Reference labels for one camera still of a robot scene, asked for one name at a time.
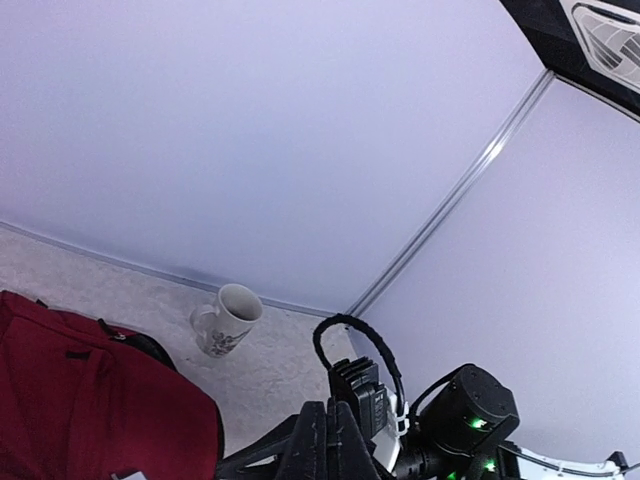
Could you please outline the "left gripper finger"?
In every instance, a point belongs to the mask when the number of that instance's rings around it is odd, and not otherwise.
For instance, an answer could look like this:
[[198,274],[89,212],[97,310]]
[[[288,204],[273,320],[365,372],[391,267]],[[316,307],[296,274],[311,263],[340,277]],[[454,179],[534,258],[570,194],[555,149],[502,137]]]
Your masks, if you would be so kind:
[[285,444],[281,479],[375,480],[390,475],[370,455],[349,405],[307,402]]

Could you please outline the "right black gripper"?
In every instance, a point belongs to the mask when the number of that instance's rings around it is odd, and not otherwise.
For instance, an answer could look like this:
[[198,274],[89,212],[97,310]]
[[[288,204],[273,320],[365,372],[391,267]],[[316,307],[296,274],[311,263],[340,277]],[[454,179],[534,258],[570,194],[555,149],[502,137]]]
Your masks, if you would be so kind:
[[[216,467],[216,475],[275,475],[297,420],[297,417],[286,418],[253,444],[220,460]],[[381,480],[396,480],[396,477],[374,457],[375,443],[366,440],[365,446],[378,477]]]

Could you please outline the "red backpack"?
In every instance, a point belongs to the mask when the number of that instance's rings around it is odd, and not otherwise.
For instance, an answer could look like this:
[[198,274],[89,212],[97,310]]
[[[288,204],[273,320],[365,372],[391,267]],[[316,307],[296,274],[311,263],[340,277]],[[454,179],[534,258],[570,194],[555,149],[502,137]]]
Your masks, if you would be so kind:
[[210,479],[219,409],[130,331],[1,294],[1,475],[5,479]]

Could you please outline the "white tablet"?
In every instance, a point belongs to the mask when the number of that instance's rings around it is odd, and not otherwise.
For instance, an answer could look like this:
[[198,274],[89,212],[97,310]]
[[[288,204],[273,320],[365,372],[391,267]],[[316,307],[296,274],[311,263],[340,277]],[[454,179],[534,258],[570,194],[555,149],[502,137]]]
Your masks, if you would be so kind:
[[143,472],[139,470],[125,470],[109,474],[110,480],[147,480]]

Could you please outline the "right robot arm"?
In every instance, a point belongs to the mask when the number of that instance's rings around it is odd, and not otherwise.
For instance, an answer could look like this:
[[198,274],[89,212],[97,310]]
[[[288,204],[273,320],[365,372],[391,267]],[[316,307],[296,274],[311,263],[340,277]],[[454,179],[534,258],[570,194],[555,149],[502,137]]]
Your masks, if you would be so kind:
[[509,441],[512,392],[464,364],[402,404],[366,358],[329,372],[327,402],[307,402],[252,445],[220,461],[218,479],[624,479],[620,451],[599,463],[536,454]]

